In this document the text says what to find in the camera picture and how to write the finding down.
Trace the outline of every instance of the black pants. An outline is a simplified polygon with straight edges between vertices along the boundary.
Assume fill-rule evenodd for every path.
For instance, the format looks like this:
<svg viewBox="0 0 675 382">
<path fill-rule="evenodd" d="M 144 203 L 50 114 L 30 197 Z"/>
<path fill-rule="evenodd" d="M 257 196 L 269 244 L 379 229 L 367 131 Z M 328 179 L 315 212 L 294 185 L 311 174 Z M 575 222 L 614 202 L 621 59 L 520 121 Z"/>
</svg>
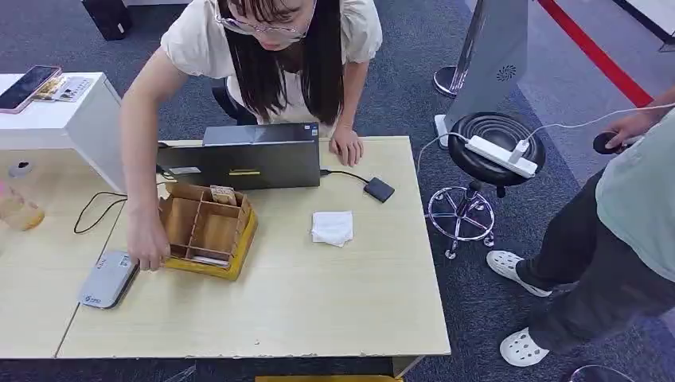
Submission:
<svg viewBox="0 0 675 382">
<path fill-rule="evenodd" d="M 579 282 L 532 318 L 530 335 L 544 349 L 564 352 L 675 306 L 675 283 L 649 269 L 600 222 L 595 187 L 601 175 L 553 218 L 540 254 L 517 265 L 520 278 L 540 289 Z"/>
</svg>

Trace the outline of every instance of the floor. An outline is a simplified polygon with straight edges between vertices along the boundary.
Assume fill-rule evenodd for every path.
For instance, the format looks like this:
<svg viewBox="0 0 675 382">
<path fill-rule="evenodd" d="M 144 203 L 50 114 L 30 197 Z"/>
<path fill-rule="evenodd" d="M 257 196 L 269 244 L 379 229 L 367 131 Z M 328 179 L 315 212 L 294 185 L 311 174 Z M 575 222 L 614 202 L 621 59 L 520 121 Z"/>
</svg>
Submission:
<svg viewBox="0 0 675 382">
<path fill-rule="evenodd" d="M 384 44 L 373 62 L 357 114 L 363 135 L 408 134 L 415 153 L 434 137 L 431 118 L 448 107 L 434 93 L 431 74 L 456 61 L 470 20 L 471 0 L 375 0 Z M 650 94 L 675 83 L 675 53 L 660 46 L 611 0 L 559 0 L 558 3 Z M 529 70 L 520 88 L 497 110 L 529 126 L 584 122 L 630 102 L 579 51 L 536 2 L 529 2 Z M 103 41 L 79 2 L 9 0 L 0 18 L 0 72 L 22 72 L 32 64 L 57 64 L 66 71 L 103 71 L 120 94 L 128 88 L 162 31 L 181 6 L 133 9 L 135 27 L 122 41 Z M 45 25 L 58 33 L 44 33 Z M 620 30 L 617 37 L 614 30 Z M 162 138 L 199 138 L 207 126 L 230 123 L 210 95 L 210 81 L 191 79 L 160 112 Z M 549 129 L 540 136 L 547 148 L 544 171 L 498 200 L 486 196 L 497 214 L 499 248 L 525 257 L 536 254 L 547 222 L 608 158 L 592 151 L 591 141 L 603 127 L 578 131 Z M 469 178 L 433 147 L 425 152 L 419 177 L 423 201 L 447 185 Z M 542 307 L 518 286 L 505 282 L 485 265 L 480 244 L 462 247 L 448 261 L 447 242 L 433 228 L 429 237 L 446 314 L 453 354 L 428 357 L 407 377 L 410 381 L 563 380 L 575 368 L 599 363 L 623 370 L 636 380 L 675 380 L 675 338 L 663 321 L 646 319 L 626 332 L 593 345 L 549 356 L 532 368 L 507 365 L 499 341 L 526 325 L 530 312 Z M 0 361 L 0 380 L 119 380 L 163 382 L 196 365 L 188 380 L 252 380 L 263 374 L 386 373 L 388 360 L 89 360 Z"/>
</svg>

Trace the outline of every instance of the wooden desk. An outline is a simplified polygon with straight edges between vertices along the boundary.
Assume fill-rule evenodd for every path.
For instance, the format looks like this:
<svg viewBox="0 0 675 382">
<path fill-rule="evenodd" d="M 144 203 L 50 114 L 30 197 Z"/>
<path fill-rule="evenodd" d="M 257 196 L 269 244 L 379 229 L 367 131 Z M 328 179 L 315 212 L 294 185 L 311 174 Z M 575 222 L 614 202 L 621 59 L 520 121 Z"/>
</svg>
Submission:
<svg viewBox="0 0 675 382">
<path fill-rule="evenodd" d="M 341 168 L 321 145 L 323 167 Z M 448 354 L 408 137 L 364 146 L 353 171 L 396 188 L 385 204 L 338 174 L 316 189 L 247 192 L 259 228 L 236 282 L 144 272 L 117 308 L 78 309 L 58 357 Z M 312 243 L 312 213 L 343 210 L 353 211 L 354 240 L 344 248 Z M 125 249 L 126 226 L 122 213 L 108 248 Z"/>
<path fill-rule="evenodd" d="M 9 166 L 34 164 L 21 179 Z M 0 358 L 54 357 L 77 308 L 80 287 L 96 263 L 121 207 L 88 234 L 72 233 L 94 193 L 110 186 L 74 150 L 0 151 L 0 179 L 46 211 L 28 232 L 0 222 Z M 85 215 L 92 223 L 102 212 Z"/>
</svg>

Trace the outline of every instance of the gray carpet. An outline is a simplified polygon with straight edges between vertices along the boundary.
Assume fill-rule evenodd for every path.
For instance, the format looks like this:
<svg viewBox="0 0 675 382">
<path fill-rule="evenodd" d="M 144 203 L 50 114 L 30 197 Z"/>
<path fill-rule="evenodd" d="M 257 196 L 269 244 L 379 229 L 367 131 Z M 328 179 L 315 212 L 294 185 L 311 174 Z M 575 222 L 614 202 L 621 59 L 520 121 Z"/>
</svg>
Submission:
<svg viewBox="0 0 675 382">
<path fill-rule="evenodd" d="M 407 134 L 412 149 L 432 138 L 431 119 L 447 108 L 436 95 L 431 74 L 455 60 L 468 24 L 461 0 L 376 0 L 384 29 L 384 44 L 371 67 L 357 130 L 363 135 Z M 79 2 L 69 0 L 10 0 L 3 3 L 0 72 L 22 72 L 32 64 L 57 64 L 66 71 L 103 71 L 122 94 L 156 49 L 163 30 L 180 6 L 133 9 L 135 28 L 116 42 L 103 41 Z M 45 25 L 59 33 L 44 33 Z M 539 124 L 520 92 L 498 108 L 530 126 Z M 205 127 L 227 123 L 212 100 L 207 79 L 192 79 L 161 112 L 162 138 L 200 138 Z M 564 160 L 543 134 L 547 163 L 539 176 L 497 200 L 486 196 L 497 213 L 498 248 L 524 256 L 536 253 L 547 222 L 578 185 Z M 425 201 L 438 188 L 464 185 L 470 179 L 446 152 L 432 147 L 420 175 Z M 675 340 L 658 320 L 644 320 L 618 336 L 547 357 L 531 368 L 514 368 L 498 354 L 503 337 L 525 325 L 528 313 L 541 307 L 520 287 L 500 279 L 485 265 L 486 249 L 467 244 L 458 258 L 443 256 L 445 239 L 429 229 L 436 272 L 453 349 L 449 357 L 428 357 L 409 374 L 410 381 L 542 381 L 562 380 L 574 368 L 600 363 L 620 368 L 642 381 L 673 380 Z M 0 380 L 16 381 L 157 381 L 197 365 L 191 380 L 252 380 L 265 374 L 386 373 L 388 359 L 313 360 L 108 360 L 0 361 Z"/>
</svg>

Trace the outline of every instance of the woman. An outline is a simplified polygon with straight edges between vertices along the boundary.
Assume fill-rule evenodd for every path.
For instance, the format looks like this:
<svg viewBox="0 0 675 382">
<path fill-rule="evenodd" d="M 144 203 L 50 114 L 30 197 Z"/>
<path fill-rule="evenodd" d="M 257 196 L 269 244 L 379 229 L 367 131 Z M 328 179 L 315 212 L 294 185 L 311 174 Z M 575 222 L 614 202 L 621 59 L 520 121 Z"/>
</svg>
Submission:
<svg viewBox="0 0 675 382">
<path fill-rule="evenodd" d="M 170 252 L 157 210 L 157 113 L 188 76 L 228 78 L 259 123 L 320 122 L 331 152 L 354 166 L 353 131 L 382 32 L 373 0 L 193 0 L 162 36 L 122 102 L 127 246 L 143 270 Z"/>
</svg>

